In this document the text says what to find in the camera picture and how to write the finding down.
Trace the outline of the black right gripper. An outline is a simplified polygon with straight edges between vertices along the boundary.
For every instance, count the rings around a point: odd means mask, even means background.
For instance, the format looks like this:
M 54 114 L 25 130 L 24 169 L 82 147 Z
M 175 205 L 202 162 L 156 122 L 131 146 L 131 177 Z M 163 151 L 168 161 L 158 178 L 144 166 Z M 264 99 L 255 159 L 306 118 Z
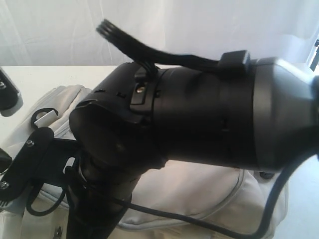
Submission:
M 63 169 L 71 157 L 76 157 L 80 146 L 75 140 L 55 138 L 52 129 L 42 127 L 34 131 L 19 151 L 2 178 L 9 186 L 0 191 L 0 200 L 10 202 L 19 198 L 27 186 L 45 183 L 65 188 Z

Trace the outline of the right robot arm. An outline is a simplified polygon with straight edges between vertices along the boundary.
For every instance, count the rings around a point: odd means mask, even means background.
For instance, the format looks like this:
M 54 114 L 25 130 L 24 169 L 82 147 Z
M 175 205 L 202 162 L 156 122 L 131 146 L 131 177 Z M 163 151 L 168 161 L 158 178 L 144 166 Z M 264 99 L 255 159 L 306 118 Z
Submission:
M 2 209 L 31 207 L 43 184 L 62 189 L 83 238 L 109 233 L 127 209 L 259 239 L 296 168 L 319 148 L 319 78 L 283 60 L 259 60 L 239 74 L 187 68 L 159 70 L 138 81 L 138 67 L 117 67 L 71 111 L 73 140 L 36 129 L 4 174 Z M 134 206 L 133 189 L 168 160 L 279 172 L 252 234 L 180 214 Z

